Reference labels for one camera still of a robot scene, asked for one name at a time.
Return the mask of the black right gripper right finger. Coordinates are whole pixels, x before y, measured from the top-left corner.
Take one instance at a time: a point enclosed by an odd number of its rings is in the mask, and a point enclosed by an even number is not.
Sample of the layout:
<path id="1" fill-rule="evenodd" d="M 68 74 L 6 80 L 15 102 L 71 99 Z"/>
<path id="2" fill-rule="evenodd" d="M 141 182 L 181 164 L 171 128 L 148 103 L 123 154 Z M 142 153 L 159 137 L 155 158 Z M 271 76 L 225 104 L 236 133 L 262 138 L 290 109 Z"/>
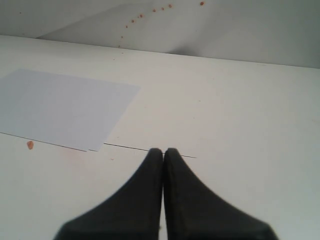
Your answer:
<path id="1" fill-rule="evenodd" d="M 269 224 L 211 191 L 175 148 L 164 154 L 163 194 L 170 240 L 278 239 Z"/>

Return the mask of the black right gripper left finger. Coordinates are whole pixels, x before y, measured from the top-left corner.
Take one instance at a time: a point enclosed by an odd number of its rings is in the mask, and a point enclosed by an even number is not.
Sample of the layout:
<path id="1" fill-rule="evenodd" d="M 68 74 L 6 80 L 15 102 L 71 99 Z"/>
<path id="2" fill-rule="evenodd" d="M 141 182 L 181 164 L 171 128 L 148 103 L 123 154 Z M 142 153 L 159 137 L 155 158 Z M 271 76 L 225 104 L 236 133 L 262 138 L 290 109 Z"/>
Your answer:
<path id="1" fill-rule="evenodd" d="M 148 151 L 132 177 L 111 197 L 66 222 L 57 240 L 157 240 L 163 194 L 163 154 Z"/>

